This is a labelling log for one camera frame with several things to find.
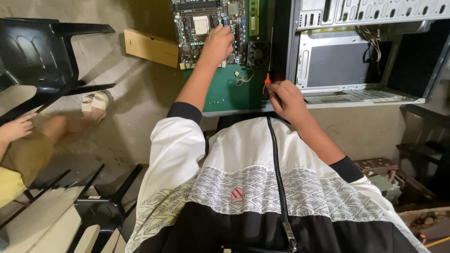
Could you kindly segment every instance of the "black cuff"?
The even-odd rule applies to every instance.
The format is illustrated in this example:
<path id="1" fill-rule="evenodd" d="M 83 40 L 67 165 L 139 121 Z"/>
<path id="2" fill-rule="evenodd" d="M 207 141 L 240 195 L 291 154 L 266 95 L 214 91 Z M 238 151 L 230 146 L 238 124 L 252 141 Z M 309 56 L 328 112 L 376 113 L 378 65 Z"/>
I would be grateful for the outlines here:
<path id="1" fill-rule="evenodd" d="M 336 171 L 347 183 L 354 182 L 364 177 L 361 170 L 350 160 L 348 156 L 330 167 Z"/>
<path id="2" fill-rule="evenodd" d="M 200 124 L 202 119 L 202 112 L 200 110 L 185 102 L 175 102 L 169 109 L 167 117 L 182 117 L 185 119 L 193 120 L 195 123 Z"/>

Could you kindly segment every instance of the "motherboard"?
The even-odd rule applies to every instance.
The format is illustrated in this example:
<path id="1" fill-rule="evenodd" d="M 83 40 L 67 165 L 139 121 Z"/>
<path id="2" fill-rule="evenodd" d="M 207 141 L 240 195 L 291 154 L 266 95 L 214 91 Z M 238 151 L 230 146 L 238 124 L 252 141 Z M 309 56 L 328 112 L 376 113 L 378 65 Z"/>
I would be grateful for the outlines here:
<path id="1" fill-rule="evenodd" d="M 246 62 L 245 0 L 172 0 L 181 69 L 195 68 L 209 32 L 228 25 L 234 34 L 234 52 L 218 67 Z"/>

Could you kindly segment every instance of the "logo patch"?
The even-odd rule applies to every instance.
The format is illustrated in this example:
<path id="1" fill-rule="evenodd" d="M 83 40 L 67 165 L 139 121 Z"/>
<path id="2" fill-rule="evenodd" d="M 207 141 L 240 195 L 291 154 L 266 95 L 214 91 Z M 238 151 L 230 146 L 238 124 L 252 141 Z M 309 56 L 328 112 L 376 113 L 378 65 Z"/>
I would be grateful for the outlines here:
<path id="1" fill-rule="evenodd" d="M 234 204 L 236 202 L 244 202 L 244 190 L 239 187 L 236 187 L 231 192 L 231 203 Z"/>

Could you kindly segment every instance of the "zipper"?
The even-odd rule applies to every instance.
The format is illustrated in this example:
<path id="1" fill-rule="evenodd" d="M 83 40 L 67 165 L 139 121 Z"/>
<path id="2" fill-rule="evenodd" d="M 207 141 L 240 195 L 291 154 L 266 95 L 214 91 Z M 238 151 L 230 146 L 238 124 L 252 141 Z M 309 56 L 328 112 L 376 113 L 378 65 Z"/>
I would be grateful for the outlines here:
<path id="1" fill-rule="evenodd" d="M 278 144 L 277 138 L 275 136 L 274 129 L 272 127 L 272 122 L 270 121 L 270 117 L 266 116 L 267 124 L 269 125 L 270 135 L 272 136 L 272 145 L 274 150 L 274 167 L 275 167 L 275 176 L 277 178 L 278 185 L 278 194 L 280 196 L 280 206 L 281 206 L 281 217 L 284 232 L 286 232 L 286 237 L 289 242 L 289 249 L 284 251 L 277 250 L 267 250 L 261 248 L 254 247 L 243 247 L 243 246 L 234 246 L 234 245 L 222 245 L 221 249 L 223 253 L 245 253 L 245 252 L 259 252 L 259 253 L 294 253 L 297 251 L 297 241 L 295 240 L 294 233 L 292 232 L 291 225 L 289 224 L 289 216 L 288 216 L 288 204 L 286 201 L 286 194 L 284 192 L 283 181 L 281 180 L 281 173 L 278 161 Z"/>
<path id="2" fill-rule="evenodd" d="M 297 241 L 295 240 L 295 236 L 292 233 L 291 225 L 288 220 L 288 204 L 286 203 L 286 193 L 284 192 L 283 181 L 281 180 L 280 173 L 280 164 L 278 161 L 278 144 L 277 137 L 275 136 L 274 129 L 272 127 L 272 121 L 270 121 L 270 117 L 266 116 L 267 124 L 269 125 L 270 135 L 272 136 L 272 145 L 274 150 L 274 167 L 275 167 L 275 176 L 277 178 L 278 184 L 278 194 L 280 196 L 280 206 L 281 206 L 281 217 L 283 219 L 283 228 L 284 232 L 286 232 L 286 236 L 288 238 L 289 247 L 292 252 L 297 251 Z"/>

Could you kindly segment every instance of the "cardboard box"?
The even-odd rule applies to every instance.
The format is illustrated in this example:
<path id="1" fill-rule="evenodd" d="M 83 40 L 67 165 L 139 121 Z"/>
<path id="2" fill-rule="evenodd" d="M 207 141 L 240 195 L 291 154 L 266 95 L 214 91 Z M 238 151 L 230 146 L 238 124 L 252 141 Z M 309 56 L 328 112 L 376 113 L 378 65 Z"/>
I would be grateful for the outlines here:
<path id="1" fill-rule="evenodd" d="M 147 60 L 171 67 L 178 67 L 178 44 L 144 34 L 132 29 L 125 29 L 125 50 Z"/>

